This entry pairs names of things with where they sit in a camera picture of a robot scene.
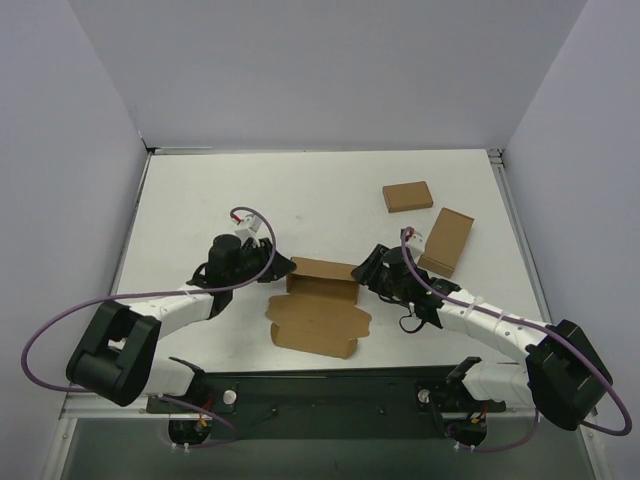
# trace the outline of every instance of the cardboard box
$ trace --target cardboard box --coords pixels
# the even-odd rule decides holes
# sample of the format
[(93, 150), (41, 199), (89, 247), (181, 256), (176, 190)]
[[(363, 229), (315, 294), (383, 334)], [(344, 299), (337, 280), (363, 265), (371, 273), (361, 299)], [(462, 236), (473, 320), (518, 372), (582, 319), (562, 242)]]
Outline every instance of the cardboard box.
[(389, 213), (431, 208), (433, 198), (427, 182), (403, 183), (382, 187), (382, 195)]
[(427, 238), (418, 266), (446, 278), (451, 278), (467, 243), (473, 218), (448, 208), (440, 210)]
[(359, 285), (353, 265), (293, 257), (288, 295), (269, 299), (274, 345), (330, 357), (349, 358), (358, 338), (369, 335), (371, 315), (356, 308)]

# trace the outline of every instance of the cardboard flap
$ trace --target cardboard flap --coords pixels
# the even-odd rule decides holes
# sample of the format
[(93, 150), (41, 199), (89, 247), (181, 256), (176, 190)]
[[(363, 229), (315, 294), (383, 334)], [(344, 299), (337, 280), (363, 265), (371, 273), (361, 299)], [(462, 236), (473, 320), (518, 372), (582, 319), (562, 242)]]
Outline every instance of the cardboard flap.
[(297, 268), (287, 275), (287, 292), (349, 302), (358, 301), (358, 283), (351, 277), (354, 265), (293, 257)]
[(271, 297), (266, 316), (281, 327), (344, 340), (368, 336), (371, 322), (353, 305), (298, 295)]
[(323, 337), (311, 332), (271, 324), (271, 340), (274, 345), (307, 353), (347, 359), (356, 351), (358, 340), (352, 338)]

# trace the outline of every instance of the purple cable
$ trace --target purple cable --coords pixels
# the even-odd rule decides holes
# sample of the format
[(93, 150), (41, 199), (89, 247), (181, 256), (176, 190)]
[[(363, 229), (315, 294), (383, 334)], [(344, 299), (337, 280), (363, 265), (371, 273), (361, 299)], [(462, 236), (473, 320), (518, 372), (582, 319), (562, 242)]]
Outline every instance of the purple cable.
[(40, 335), (42, 335), (44, 332), (46, 332), (49, 328), (51, 328), (53, 325), (58, 323), (63, 318), (68, 317), (72, 313), (75, 313), (79, 310), (90, 307), (91, 305), (95, 305), (97, 303), (106, 302), (108, 300), (125, 300), (125, 299), (148, 298), (148, 297), (177, 297), (179, 295), (202, 295), (202, 294), (210, 294), (210, 293), (227, 292), (229, 290), (235, 290), (241, 287), (245, 287), (250, 283), (253, 283), (257, 279), (259, 279), (262, 275), (264, 275), (267, 272), (267, 270), (269, 270), (269, 267), (271, 267), (271, 264), (273, 263), (273, 259), (276, 256), (276, 234), (273, 231), (273, 227), (271, 227), (271, 224), (267, 221), (267, 219), (264, 218), (262, 214), (260, 214), (253, 208), (236, 207), (233, 210), (231, 210), (230, 215), (233, 215), (238, 211), (245, 211), (245, 212), (252, 213), (256, 217), (258, 217), (260, 220), (262, 220), (262, 223), (264, 223), (264, 225), (267, 227), (267, 230), (269, 230), (269, 235), (271, 236), (271, 243), (273, 244), (273, 248), (271, 249), (271, 255), (269, 255), (269, 259), (267, 260), (266, 265), (253, 278), (250, 278), (247, 281), (244, 281), (242, 283), (239, 283), (237, 285), (232, 285), (229, 287), (204, 288), (204, 289), (198, 289), (198, 290), (169, 290), (166, 292), (119, 293), (116, 295), (107, 295), (104, 297), (94, 298), (93, 300), (87, 300), (86, 302), (80, 303), (53, 317), (51, 320), (45, 323), (42, 327), (40, 327), (31, 336), (31, 338), (29, 338), (29, 340), (27, 340), (27, 343), (22, 349), (22, 355), (20, 356), (20, 366), (22, 367), (22, 371), (27, 376), (27, 378), (42, 388), (46, 388), (48, 390), (54, 390), (56, 392), (92, 393), (89, 390), (86, 390), (84, 388), (64, 387), (61, 385), (53, 385), (51, 383), (45, 382), (44, 380), (40, 380), (31, 371), (31, 369), (29, 368), (29, 362), (28, 362), (29, 350), (31, 350), (31, 347), (33, 346), (35, 341), (40, 337)]
[[(414, 229), (412, 227), (407, 227), (403, 229), (400, 234), (402, 257), (404, 258), (404, 263), (407, 265), (407, 268), (411, 272), (411, 275), (413, 275), (413, 278), (415, 278), (420, 285), (422, 285), (424, 288), (426, 288), (429, 292), (431, 292), (436, 297), (441, 298), (442, 300), (452, 303), (454, 305), (458, 305), (463, 308), (469, 308), (471, 305), (468, 304), (467, 302), (456, 300), (454, 298), (449, 298), (448, 296), (443, 295), (442, 293), (438, 292), (436, 289), (432, 288), (431, 285), (426, 283), (422, 278), (420, 278), (420, 275), (418, 275), (418, 272), (416, 271), (416, 267), (413, 263), (413, 259), (410, 257), (409, 252), (407, 250), (406, 238), (407, 238), (407, 235), (412, 235), (413, 232), (414, 232)], [(602, 384), (602, 386), (605, 388), (607, 393), (611, 396), (611, 399), (614, 401), (618, 409), (620, 409), (620, 413), (624, 418), (624, 427), (621, 430), (613, 430), (611, 428), (601, 427), (599, 425), (595, 425), (593, 423), (584, 422), (584, 421), (582, 422), (582, 425), (584, 425), (585, 427), (597, 430), (599, 432), (606, 433), (607, 435), (615, 436), (615, 437), (624, 437), (625, 435), (629, 435), (629, 433), (631, 432), (631, 429), (633, 428), (633, 420), (631, 419), (629, 410), (625, 406), (624, 402), (622, 401), (620, 396), (616, 393), (616, 391), (613, 389), (613, 386), (611, 386), (611, 384), (607, 381), (605, 376), (602, 375), (602, 373), (600, 373), (600, 370), (598, 370), (598, 368), (593, 363), (591, 363), (589, 359), (582, 354), (582, 352), (580, 352), (576, 347), (571, 345), (565, 338), (563, 338), (561, 335), (558, 335), (553, 330), (549, 330), (548, 328), (541, 327), (538, 324), (535, 324), (533, 322), (528, 322), (524, 319), (518, 319), (518, 318), (513, 318), (508, 316), (500, 317), (500, 314), (493, 312), (484, 307), (474, 306), (473, 309), (497, 319), (502, 318), (502, 320), (508, 323), (513, 323), (515, 325), (521, 325), (523, 327), (528, 327), (534, 330), (538, 330), (539, 332), (542, 332), (545, 335), (553, 338), (556, 342), (560, 343), (560, 345), (562, 345), (564, 348), (569, 350), (587, 368), (587, 370), (589, 370), (589, 372), (598, 379), (598, 381)]]
[[(540, 412), (536, 409), (536, 413), (533, 416), (533, 425), (531, 425), (531, 429), (529, 430), (529, 433), (527, 433), (524, 437), (522, 437), (517, 442), (509, 443), (507, 445), (501, 445), (499, 447), (479, 446), (479, 447), (474, 447), (473, 449), (469, 445), (465, 445), (464, 443), (458, 442), (458, 445), (460, 445), (465, 450), (471, 450), (473, 452), (478, 452), (478, 453), (506, 452), (507, 450), (511, 450), (512, 448), (521, 447), (522, 445), (527, 443), (529, 440), (531, 440), (535, 436), (536, 432), (538, 431), (538, 423), (540, 423)], [(454, 423), (450, 423), (449, 425), (447, 425), (447, 428), (445, 430), (446, 430), (447, 437), (451, 438), (452, 440), (455, 440), (455, 438), (452, 435), (453, 425)]]
[[(232, 442), (236, 441), (235, 436), (238, 433), (237, 430), (236, 430), (236, 427), (234, 427), (231, 422), (228, 422), (227, 420), (225, 420), (221, 416), (216, 415), (213, 412), (209, 412), (209, 411), (205, 410), (204, 408), (197, 407), (195, 405), (191, 405), (190, 403), (183, 402), (182, 400), (178, 400), (177, 398), (169, 397), (167, 395), (157, 396), (155, 398), (157, 398), (158, 400), (161, 400), (163, 402), (172, 403), (174, 405), (177, 405), (178, 407), (187, 408), (189, 410), (193, 410), (194, 412), (200, 413), (202, 415), (206, 415), (208, 417), (211, 417), (216, 422), (224, 425), (225, 427), (227, 427), (229, 430), (231, 430), (234, 433), (234, 438), (230, 438), (228, 440), (213, 440), (211, 442), (201, 443), (200, 445), (189, 445), (189, 450), (199, 449), (199, 448), (217, 447), (219, 445), (226, 445), (227, 443), (232, 443)], [(173, 443), (169, 443), (167, 440), (165, 440), (164, 436), (161, 436), (160, 440), (162, 440), (163, 442), (167, 443), (168, 445), (173, 445)], [(177, 445), (176, 444), (176, 446), (178, 448), (184, 448), (184, 446), (182, 446), (182, 445)]]

